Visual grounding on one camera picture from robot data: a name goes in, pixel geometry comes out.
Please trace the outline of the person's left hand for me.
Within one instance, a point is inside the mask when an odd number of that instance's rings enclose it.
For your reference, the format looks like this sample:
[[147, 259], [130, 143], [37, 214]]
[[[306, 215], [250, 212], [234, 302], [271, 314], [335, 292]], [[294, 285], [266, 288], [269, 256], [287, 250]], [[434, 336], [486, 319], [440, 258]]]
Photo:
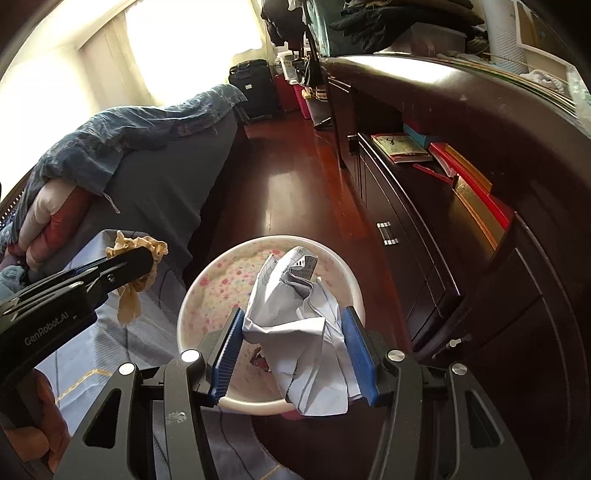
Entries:
[[33, 370], [1, 393], [1, 477], [52, 479], [70, 442], [48, 378]]

